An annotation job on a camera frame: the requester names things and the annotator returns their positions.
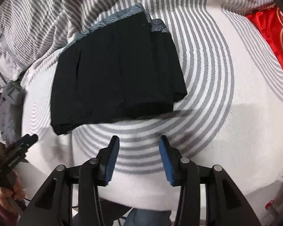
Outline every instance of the black clamp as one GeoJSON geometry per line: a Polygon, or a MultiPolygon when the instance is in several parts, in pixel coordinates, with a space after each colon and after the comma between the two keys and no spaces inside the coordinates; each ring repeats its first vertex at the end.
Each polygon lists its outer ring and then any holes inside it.
{"type": "MultiPolygon", "coordinates": [[[[0,187],[14,190],[15,177],[12,170],[15,166],[26,157],[27,150],[38,141],[38,136],[26,134],[17,142],[10,145],[4,151],[4,158],[0,160],[0,187]]],[[[8,198],[8,202],[14,206],[19,214],[22,214],[26,206],[21,201],[14,201],[8,198]]]]}
{"type": "MultiPolygon", "coordinates": [[[[19,226],[70,226],[72,223],[72,185],[79,184],[79,213],[82,226],[104,226],[97,186],[112,178],[119,150],[113,136],[107,148],[81,166],[59,165],[29,203],[19,226]]],[[[196,165],[172,148],[166,136],[159,142],[167,180],[181,186],[175,226],[199,226],[200,184],[206,185],[207,226],[260,226],[247,200],[220,165],[196,165]]]]}

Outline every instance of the grey cloth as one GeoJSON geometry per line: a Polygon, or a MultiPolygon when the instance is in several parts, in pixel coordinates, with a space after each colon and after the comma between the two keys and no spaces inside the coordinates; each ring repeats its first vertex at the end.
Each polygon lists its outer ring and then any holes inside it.
{"type": "Polygon", "coordinates": [[[0,132],[6,145],[21,138],[25,94],[19,82],[11,81],[3,88],[0,97],[0,132]]]}

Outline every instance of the blue jeans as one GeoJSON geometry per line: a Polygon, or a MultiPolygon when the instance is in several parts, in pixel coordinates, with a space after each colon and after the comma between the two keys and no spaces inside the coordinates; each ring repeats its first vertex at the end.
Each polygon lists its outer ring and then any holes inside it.
{"type": "MultiPolygon", "coordinates": [[[[113,221],[119,219],[130,210],[130,207],[119,205],[109,201],[101,201],[105,226],[112,226],[113,221]]],[[[124,226],[170,226],[171,211],[151,211],[133,208],[124,226]]],[[[72,219],[73,226],[81,226],[79,213],[72,219]]]]}
{"type": "Polygon", "coordinates": [[[150,211],[133,208],[124,226],[171,226],[171,211],[150,211]]]}

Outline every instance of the metal screw head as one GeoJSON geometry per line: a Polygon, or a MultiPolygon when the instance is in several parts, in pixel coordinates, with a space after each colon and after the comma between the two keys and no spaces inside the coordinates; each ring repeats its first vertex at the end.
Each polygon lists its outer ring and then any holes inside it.
{"type": "Polygon", "coordinates": [[[64,169],[65,169],[64,165],[59,165],[59,166],[56,167],[56,170],[59,171],[59,172],[63,171],[64,169]]]}
{"type": "Polygon", "coordinates": [[[96,164],[96,163],[98,163],[99,162],[99,160],[97,159],[97,158],[91,158],[90,160],[89,160],[89,163],[90,164],[96,164]]]}
{"type": "Polygon", "coordinates": [[[189,158],[183,157],[183,158],[180,159],[180,162],[183,163],[183,164],[187,164],[187,163],[190,162],[190,160],[189,160],[189,158]]]}
{"type": "Polygon", "coordinates": [[[221,172],[222,169],[223,169],[223,168],[222,168],[222,166],[220,166],[220,165],[215,165],[215,166],[214,166],[214,170],[217,171],[217,172],[221,172]]]}

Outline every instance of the purple sleeve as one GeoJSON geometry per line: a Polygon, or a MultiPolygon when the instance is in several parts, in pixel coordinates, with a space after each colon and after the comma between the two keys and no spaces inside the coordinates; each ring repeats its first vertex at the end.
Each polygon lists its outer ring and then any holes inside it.
{"type": "Polygon", "coordinates": [[[0,216],[3,218],[6,226],[16,226],[18,216],[7,211],[0,205],[0,216]]]}

